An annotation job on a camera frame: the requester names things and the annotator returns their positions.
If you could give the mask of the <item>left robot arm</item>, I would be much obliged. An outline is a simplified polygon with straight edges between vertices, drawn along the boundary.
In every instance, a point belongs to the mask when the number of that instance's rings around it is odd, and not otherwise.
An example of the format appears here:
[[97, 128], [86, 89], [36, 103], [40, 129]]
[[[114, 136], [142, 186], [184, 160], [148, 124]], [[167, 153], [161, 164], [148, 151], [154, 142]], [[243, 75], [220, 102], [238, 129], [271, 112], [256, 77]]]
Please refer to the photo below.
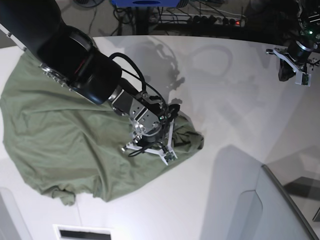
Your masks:
[[278, 27], [288, 37], [285, 48], [267, 49], [279, 59], [278, 79], [310, 86], [312, 71], [320, 61], [311, 54], [320, 49], [320, 2], [318, 0], [279, 0], [276, 9], [283, 14]]

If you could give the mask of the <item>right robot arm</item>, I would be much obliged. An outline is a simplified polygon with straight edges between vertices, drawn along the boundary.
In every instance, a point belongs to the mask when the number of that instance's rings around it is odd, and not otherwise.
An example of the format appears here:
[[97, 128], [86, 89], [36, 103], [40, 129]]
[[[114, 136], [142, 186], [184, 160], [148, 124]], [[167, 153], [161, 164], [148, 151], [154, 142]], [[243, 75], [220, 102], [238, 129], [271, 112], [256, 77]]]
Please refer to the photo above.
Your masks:
[[123, 151], [131, 150], [132, 157], [158, 155], [165, 164], [177, 159], [172, 138], [180, 106], [167, 104], [159, 92], [150, 95], [150, 85], [133, 64], [133, 77], [141, 82], [137, 90], [115, 62], [116, 57], [132, 60], [119, 52], [101, 53], [87, 34], [64, 22], [56, 1], [3, 0], [0, 28], [34, 55], [46, 76], [96, 105], [109, 102], [117, 115], [128, 117], [132, 140]]

